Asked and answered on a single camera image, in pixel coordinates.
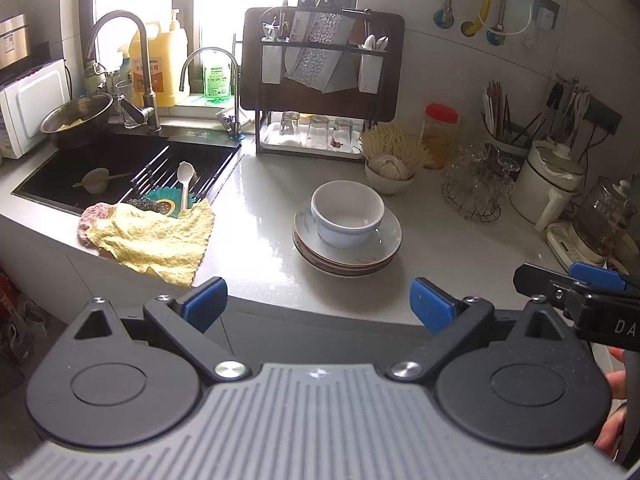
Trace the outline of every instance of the yellow detergent bottle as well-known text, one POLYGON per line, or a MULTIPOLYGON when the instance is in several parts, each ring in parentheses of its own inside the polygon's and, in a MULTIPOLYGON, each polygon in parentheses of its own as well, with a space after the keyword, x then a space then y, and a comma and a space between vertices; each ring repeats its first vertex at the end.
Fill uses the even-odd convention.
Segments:
MULTIPOLYGON (((189 96, 189 83, 185 82, 180 92, 180 72, 187 59, 187 34, 176 20, 178 9, 171 11, 171 22, 146 23, 149 42, 149 63, 151 65, 151 84, 156 93, 159 107, 177 105, 189 96)), ((135 104, 142 106, 142 94, 145 91, 142 75, 142 54, 140 33, 136 32, 129 45, 131 59, 131 77, 136 91, 135 104)))

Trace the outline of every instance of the black sink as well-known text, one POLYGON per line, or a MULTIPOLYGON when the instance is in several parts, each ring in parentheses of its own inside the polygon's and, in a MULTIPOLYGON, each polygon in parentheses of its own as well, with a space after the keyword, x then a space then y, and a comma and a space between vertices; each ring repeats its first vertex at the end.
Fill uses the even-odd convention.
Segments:
POLYGON ((186 160, 193 164, 198 175, 190 191, 196 200, 202 200, 238 150, 238 146, 180 142, 148 134, 107 133, 88 146, 56 152, 21 183, 14 194, 81 214, 98 202, 114 204, 162 186, 181 189, 175 170, 186 160), (107 168, 111 175, 130 173, 130 176, 110 180, 100 194, 73 187, 95 168, 107 168))

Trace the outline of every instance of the blue gripper pad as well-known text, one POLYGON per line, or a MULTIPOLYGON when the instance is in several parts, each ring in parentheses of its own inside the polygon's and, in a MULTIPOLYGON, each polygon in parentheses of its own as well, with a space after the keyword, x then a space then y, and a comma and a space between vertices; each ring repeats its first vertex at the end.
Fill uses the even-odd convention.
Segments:
POLYGON ((451 301, 453 298, 446 296, 437 287, 427 286, 420 278, 414 280, 409 289, 411 310, 432 334, 438 333, 456 319, 456 305, 451 301))
POLYGON ((625 290, 626 288, 626 283, 617 272, 582 262, 575 262, 569 268, 569 276, 576 280, 587 282, 589 285, 602 288, 611 288, 613 290, 625 290))
POLYGON ((180 298, 180 316, 199 332, 205 333, 225 311, 226 300, 225 280, 211 278, 180 298))

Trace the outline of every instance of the finger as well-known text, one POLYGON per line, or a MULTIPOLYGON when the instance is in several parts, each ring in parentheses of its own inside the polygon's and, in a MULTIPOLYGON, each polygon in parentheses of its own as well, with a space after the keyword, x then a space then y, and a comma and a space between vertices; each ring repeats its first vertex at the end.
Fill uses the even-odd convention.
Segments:
POLYGON ((619 436, 622 434, 625 417, 626 406, 621 406, 604 423, 596 440, 596 447, 611 458, 616 455, 618 450, 619 436))
POLYGON ((609 347, 609 353, 613 355, 618 361, 621 363, 625 362, 624 351, 621 348, 616 348, 615 346, 609 347))
POLYGON ((611 388, 611 396, 614 399, 626 399, 626 372, 611 372, 605 377, 611 388))

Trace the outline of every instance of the stack of plates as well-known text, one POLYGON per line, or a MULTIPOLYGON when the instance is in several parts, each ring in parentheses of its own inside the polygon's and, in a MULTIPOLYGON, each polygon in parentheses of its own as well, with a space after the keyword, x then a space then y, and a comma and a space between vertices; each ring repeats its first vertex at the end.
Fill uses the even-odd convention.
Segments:
POLYGON ((386 267, 394 259, 402 241, 398 218, 385 209, 382 223, 362 244, 351 249, 339 249, 318 235, 311 215, 311 206, 296 212, 293 243, 302 257, 316 269, 335 276, 366 276, 386 267))

